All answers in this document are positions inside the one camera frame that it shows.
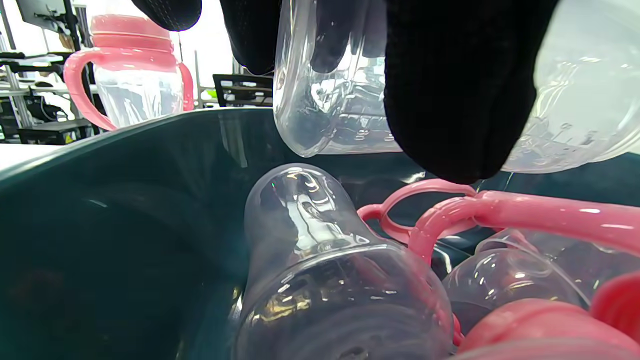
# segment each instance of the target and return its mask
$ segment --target pink lid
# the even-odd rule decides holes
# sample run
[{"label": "pink lid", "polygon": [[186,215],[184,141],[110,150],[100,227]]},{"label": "pink lid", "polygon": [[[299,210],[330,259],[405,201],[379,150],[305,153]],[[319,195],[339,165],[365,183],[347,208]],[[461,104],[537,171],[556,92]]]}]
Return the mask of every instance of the pink lid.
[{"label": "pink lid", "polygon": [[637,355],[584,339],[510,341],[451,357],[449,360],[636,360]]},{"label": "pink lid", "polygon": [[170,40],[169,31],[150,19],[129,15],[98,15],[91,21],[93,35],[141,35]]}]

